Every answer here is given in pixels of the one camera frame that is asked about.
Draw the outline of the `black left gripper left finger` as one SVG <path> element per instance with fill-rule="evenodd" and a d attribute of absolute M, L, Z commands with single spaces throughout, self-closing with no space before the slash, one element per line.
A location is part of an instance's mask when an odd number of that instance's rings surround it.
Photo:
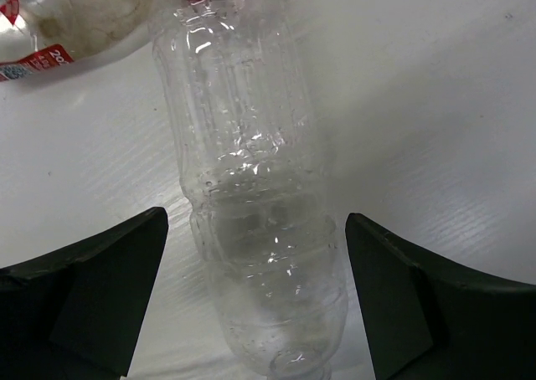
<path fill-rule="evenodd" d="M 150 208 L 1 270 L 3 379 L 127 376 L 168 236 Z"/>

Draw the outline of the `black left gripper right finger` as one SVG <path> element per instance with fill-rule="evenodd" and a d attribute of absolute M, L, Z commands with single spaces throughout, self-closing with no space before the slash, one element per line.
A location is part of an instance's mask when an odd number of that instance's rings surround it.
<path fill-rule="evenodd" d="M 360 213 L 345 234 L 376 378 L 534 378 L 533 285 L 466 267 Z"/>

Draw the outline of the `red-capped labelled bottle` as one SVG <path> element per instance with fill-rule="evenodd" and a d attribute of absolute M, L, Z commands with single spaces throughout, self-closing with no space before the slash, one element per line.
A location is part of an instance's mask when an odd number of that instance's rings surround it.
<path fill-rule="evenodd" d="M 88 58 L 118 60 L 148 41 L 153 0 L 1 0 L 1 80 Z"/>

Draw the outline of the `clear plastic bottle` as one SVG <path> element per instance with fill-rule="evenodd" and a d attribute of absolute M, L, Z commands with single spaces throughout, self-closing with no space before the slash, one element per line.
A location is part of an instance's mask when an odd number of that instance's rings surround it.
<path fill-rule="evenodd" d="M 229 349 L 269 379 L 329 379 L 348 293 L 284 3 L 154 0 L 148 26 Z"/>

